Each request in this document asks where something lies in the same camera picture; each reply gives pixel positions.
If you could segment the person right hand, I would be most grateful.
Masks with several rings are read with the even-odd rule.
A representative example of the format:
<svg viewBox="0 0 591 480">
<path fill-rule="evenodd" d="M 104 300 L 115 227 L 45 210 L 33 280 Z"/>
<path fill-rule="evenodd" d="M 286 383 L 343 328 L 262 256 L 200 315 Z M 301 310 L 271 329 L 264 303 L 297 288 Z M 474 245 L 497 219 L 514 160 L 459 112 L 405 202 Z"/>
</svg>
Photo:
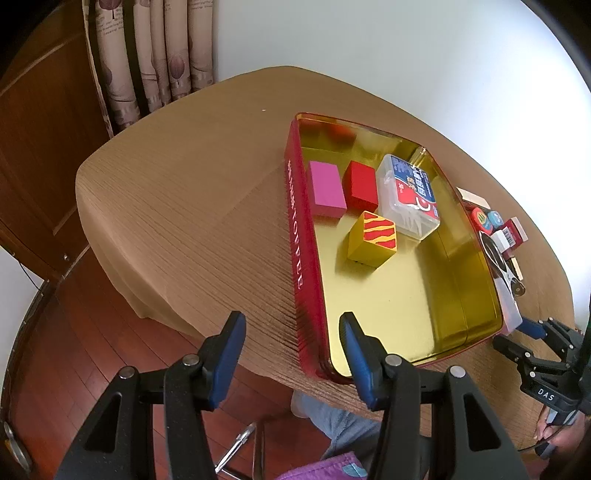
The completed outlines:
<svg viewBox="0 0 591 480">
<path fill-rule="evenodd" d="M 538 417 L 534 440 L 536 442 L 544 440 L 555 447 L 552 459 L 568 460 L 582 442 L 590 425 L 590 417 L 577 412 L 574 422 L 560 429 L 546 422 L 548 415 L 549 408 L 544 406 Z"/>
</svg>

